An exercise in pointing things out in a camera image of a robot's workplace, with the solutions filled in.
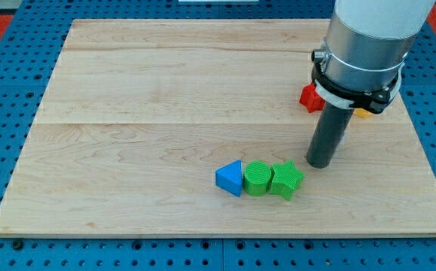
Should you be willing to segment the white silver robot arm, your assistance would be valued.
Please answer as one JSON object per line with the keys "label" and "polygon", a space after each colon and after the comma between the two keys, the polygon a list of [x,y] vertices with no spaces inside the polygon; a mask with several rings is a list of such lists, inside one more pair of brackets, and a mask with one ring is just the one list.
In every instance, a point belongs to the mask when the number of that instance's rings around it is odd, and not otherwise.
{"label": "white silver robot arm", "polygon": [[434,0],[336,0],[312,80],[328,104],[380,114],[401,87],[401,69]]}

